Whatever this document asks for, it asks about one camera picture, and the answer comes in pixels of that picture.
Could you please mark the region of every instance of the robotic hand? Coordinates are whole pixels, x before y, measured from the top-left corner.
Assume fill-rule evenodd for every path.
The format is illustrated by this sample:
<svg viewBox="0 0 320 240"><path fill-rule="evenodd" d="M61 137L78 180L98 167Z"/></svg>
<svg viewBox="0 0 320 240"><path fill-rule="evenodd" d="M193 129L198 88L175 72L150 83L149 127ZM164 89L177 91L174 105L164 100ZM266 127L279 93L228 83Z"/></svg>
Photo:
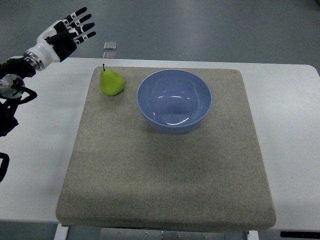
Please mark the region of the robotic hand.
<svg viewBox="0 0 320 240"><path fill-rule="evenodd" d="M27 103L37 97L37 93L25 87L26 77L33 77L36 71L42 71L51 63L59 63L69 57L77 46L96 35L95 31L87 33L95 24L82 24L91 18L91 14L80 18L87 11L86 7L58 20L48 27L36 40L36 45L29 48L23 57L10 58L0 64L0 137L6 136L18 121L14 117L18 105ZM22 99L26 92L29 96ZM9 156L0 152L0 182L4 178Z"/></svg>

